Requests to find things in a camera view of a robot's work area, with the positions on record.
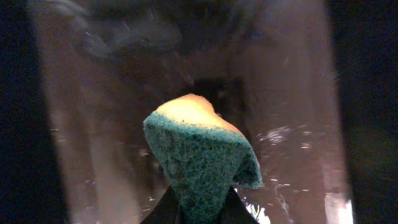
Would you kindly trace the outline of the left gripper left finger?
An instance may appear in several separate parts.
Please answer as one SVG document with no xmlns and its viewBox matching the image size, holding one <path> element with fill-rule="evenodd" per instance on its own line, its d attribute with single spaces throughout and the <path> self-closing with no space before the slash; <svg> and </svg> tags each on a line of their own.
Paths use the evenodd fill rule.
<svg viewBox="0 0 398 224">
<path fill-rule="evenodd" d="M 182 224 L 180 204 L 171 187 L 165 191 L 153 211 L 141 224 Z"/>
</svg>

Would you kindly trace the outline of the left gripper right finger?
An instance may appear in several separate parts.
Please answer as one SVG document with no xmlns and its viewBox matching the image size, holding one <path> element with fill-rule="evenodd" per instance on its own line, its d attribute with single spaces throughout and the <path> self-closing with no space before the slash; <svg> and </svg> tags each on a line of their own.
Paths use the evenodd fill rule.
<svg viewBox="0 0 398 224">
<path fill-rule="evenodd" d="M 219 218 L 219 224 L 258 224 L 233 187 L 228 190 Z"/>
</svg>

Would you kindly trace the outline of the green orange sponge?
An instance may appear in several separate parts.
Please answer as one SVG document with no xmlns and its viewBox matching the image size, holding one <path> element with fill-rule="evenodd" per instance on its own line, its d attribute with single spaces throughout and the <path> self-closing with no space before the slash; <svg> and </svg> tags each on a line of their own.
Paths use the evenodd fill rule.
<svg viewBox="0 0 398 224">
<path fill-rule="evenodd" d="M 170 100 L 143 125 L 180 204 L 182 223 L 219 223 L 230 187 L 263 186 L 251 144 L 206 98 L 187 94 Z"/>
</svg>

